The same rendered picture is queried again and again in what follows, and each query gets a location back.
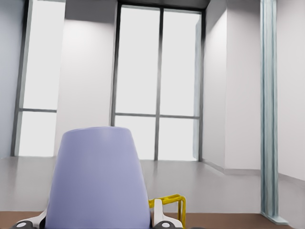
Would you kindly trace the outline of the large grey-framed window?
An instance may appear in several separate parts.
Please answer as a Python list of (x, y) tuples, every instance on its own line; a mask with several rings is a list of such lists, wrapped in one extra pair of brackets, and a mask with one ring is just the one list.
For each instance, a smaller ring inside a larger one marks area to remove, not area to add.
[(130, 129), (141, 160), (202, 156), (204, 11), (120, 3), (111, 125)]

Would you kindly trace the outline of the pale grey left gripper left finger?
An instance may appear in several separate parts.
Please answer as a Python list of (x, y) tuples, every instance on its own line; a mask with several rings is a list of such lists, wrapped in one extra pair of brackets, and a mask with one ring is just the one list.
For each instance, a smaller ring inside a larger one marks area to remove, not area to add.
[(45, 229), (47, 210), (38, 216), (23, 219), (13, 225), (13, 229)]

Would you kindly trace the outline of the silver frame post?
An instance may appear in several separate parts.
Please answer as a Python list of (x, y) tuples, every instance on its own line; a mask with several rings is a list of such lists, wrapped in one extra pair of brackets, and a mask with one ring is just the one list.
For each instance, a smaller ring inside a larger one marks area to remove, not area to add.
[(276, 26), (277, 0), (260, 0), (261, 214), (276, 225), (288, 225), (279, 216)]

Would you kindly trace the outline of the lavender blue cup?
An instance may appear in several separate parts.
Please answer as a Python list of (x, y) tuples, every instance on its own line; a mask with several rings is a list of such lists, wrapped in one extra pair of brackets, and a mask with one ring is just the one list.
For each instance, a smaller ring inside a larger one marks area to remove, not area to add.
[(149, 229), (148, 195), (132, 134), (92, 127), (62, 136), (46, 229)]

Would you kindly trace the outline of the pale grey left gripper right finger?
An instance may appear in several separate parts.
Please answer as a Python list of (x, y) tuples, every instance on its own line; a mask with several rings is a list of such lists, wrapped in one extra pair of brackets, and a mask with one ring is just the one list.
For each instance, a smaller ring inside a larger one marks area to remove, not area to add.
[(161, 199), (154, 200), (153, 229), (183, 229), (181, 221), (164, 215)]

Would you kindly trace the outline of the narrow grey-framed window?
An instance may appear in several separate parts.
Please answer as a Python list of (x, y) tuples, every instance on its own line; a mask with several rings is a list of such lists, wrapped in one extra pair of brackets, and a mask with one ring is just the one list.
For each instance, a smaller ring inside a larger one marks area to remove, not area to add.
[(54, 155), (66, 0), (26, 0), (11, 156)]

